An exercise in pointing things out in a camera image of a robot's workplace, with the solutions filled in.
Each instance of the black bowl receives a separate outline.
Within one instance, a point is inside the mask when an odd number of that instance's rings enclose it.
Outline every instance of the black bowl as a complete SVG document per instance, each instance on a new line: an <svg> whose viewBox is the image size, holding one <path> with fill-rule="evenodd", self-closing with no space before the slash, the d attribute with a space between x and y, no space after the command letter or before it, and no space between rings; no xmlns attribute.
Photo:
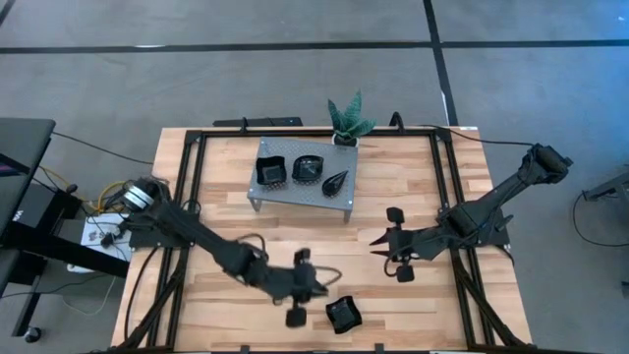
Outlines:
<svg viewBox="0 0 629 354"><path fill-rule="evenodd" d="M311 182L321 178L323 173L323 157L303 155L293 163L292 177L296 181Z"/></svg>
<svg viewBox="0 0 629 354"><path fill-rule="evenodd" d="M268 186L286 182L284 156L259 157L256 160L257 183Z"/></svg>

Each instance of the table leg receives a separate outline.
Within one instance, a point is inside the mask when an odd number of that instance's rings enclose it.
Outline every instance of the table leg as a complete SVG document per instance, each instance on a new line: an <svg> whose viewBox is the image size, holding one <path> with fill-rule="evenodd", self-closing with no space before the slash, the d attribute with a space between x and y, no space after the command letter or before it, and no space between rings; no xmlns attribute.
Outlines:
<svg viewBox="0 0 629 354"><path fill-rule="evenodd" d="M249 198L249 203L252 204L252 207L254 207L254 210L256 212L258 212L260 207L262 207L262 201L260 201L260 200L255 200L253 198Z"/></svg>

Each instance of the black metal frame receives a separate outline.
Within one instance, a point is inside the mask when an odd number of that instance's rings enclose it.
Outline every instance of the black metal frame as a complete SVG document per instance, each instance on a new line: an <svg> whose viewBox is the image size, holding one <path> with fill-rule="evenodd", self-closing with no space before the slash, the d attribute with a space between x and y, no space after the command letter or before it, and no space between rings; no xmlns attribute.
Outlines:
<svg viewBox="0 0 629 354"><path fill-rule="evenodd" d="M426 128L406 128L404 126L404 122L400 117L399 113L395 112L391 118L389 126L396 127L397 129L392 128L380 128L375 129L369 133L369 136L372 137L427 137L430 142L430 149L432 154L432 160L434 163L437 188L439 190L439 196L441 201L440 212L446 211L450 207L450 203L448 201L447 195L447 187L445 183L445 176L443 174L443 167L441 165L441 158L439 152L439 141L442 141L445 145L446 155L449 162L450 171L452 174L452 181L454 186L454 192L457 198L457 202L463 202L463 188L461 185L460 176L458 173L458 167L456 164L456 158L454 153L454 147L452 144L451 136L449 131L447 130L436 130L436 129L426 129ZM188 208L194 207L196 202L198 201L199 187L200 187L200 178L202 166L205 158L205 147L207 144L207 140L210 138L230 138L230 137L331 137L332 136L331 129L299 129L299 130L277 130L272 127L268 129L255 129L248 130L247 122L243 120L243 124L240 129L230 130L230 131L198 131L198 130L190 130L186 133L186 138L184 141L184 147L182 151L182 159L181 164L179 166L179 175L177 177L176 187L175 187L175 195L174 200L177 203L181 203L183 199L183 191L184 191L184 182L187 177L188 166L190 165L190 154L192 151L193 144L198 144L199 148L197 150L197 160L195 161L195 169L193 172L193 182L191 186L190 198L188 200ZM158 284L157 284L157 295L164 288L167 279L168 273L172 261L172 252L173 249L166 249L162 258ZM466 250L469 258L470 269L472 271L472 275L470 277L471 286L473 286L472 291L480 294L479 296L475 296L475 300L483 301L485 298L485 292L483 289L483 283L481 280L481 274L479 271L478 257L475 249ZM183 257L187 260L189 253L188 248L181 249L180 258ZM459 299L459 304L461 308L461 317L463 321L463 327L465 331L466 343L469 349L475 347L476 338L474 336L474 326L472 323L472 317L470 314L470 307L468 303L468 298L466 294L466 289L469 291L470 288L466 287L466 281L464 281L460 276L456 276L457 274L463 271L467 273L467 271L462 266L460 250L450 250L453 271L455 273L455 282L457 288L457 295ZM180 284L175 293L173 295L172 308L171 308L171 316L168 324L168 331L166 337L166 346L174 347L176 335L177 335L177 324L179 321L179 312L181 309L181 302L183 298L183 283ZM485 301L480 305L480 309L490 308L490 305ZM485 336L485 344L493 345L493 335L491 329L491 321L486 318L486 315L482 313L482 325ZM152 324L152 328L149 331L147 346L155 346L156 345L156 337L157 337L157 328L159 326L159 318Z"/></svg>

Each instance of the wooden tabletop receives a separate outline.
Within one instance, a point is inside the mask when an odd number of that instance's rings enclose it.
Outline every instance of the wooden tabletop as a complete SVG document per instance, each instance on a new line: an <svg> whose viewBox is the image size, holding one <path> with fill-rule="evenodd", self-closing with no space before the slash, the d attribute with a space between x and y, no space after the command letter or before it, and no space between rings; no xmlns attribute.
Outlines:
<svg viewBox="0 0 629 354"><path fill-rule="evenodd" d="M153 175L168 179L171 188L177 179L185 131L164 129L157 148ZM479 136L476 130L463 133ZM303 139L329 142L329 138ZM466 199L476 199L492 188L483 147L456 136L453 140ZM239 350L243 344L253 350L373 350L375 343L383 343L390 350L465 348L447 252L432 262L414 262L415 281L403 284L384 275L383 257L370 254L371 250L386 248L369 247L369 242L390 226L387 207L404 209L405 228L434 225L440 202L427 138L361 139L354 211L347 224L343 223L342 211L312 206L265 203L259 213L254 212L246 195L258 142L259 138L208 140L199 195L201 221L228 239L259 233L266 238L272 265L292 266L293 253L308 247L315 265L337 267L344 276L330 286L329 297L307 305L306 326L290 329L284 325L289 301L281 307L273 306L264 293L229 278L210 254L195 247L188 263L177 350ZM443 146L440 152L450 202L455 203ZM190 190L195 156L193 147L186 191ZM129 296L148 252L137 251L131 260L113 345L123 341ZM489 302L518 337L530 341L511 262L493 247L480 248L478 254ZM141 279L130 328L140 322L152 304L160 262L158 251ZM323 281L331 276L319 275ZM337 335L324 305L345 295L354 296L363 324ZM482 343L478 311L475 305L471 308L477 341ZM170 305L165 309L158 344L165 341Z"/></svg>

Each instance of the concrete floor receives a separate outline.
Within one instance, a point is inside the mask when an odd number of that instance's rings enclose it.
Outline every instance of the concrete floor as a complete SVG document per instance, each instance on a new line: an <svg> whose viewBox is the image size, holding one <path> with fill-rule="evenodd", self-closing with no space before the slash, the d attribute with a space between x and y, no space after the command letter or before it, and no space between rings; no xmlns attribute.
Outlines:
<svg viewBox="0 0 629 354"><path fill-rule="evenodd" d="M629 38L621 0L433 0L441 40ZM429 40L421 0L17 0L0 47L199 44L324 40ZM629 163L629 48L446 49L460 125L483 137L553 145L575 161L568 178L510 202L516 273L534 341L545 348L629 352L629 251L581 241L570 209L577 194ZM430 49L237 53L0 55L0 116L44 117L57 131L151 159L162 127L210 126L242 116L301 116L327 125L325 100L364 94L365 115L446 124ZM524 150L486 146L494 182ZM91 198L111 181L148 172L53 139L43 165ZM584 233L627 242L614 200L581 205ZM93 296L74 299L86 309ZM0 353L68 353L109 344L120 287L97 317L44 296L33 322L48 330L26 345L9 338L22 299L0 301ZM12 287L9 291L25 291Z"/></svg>

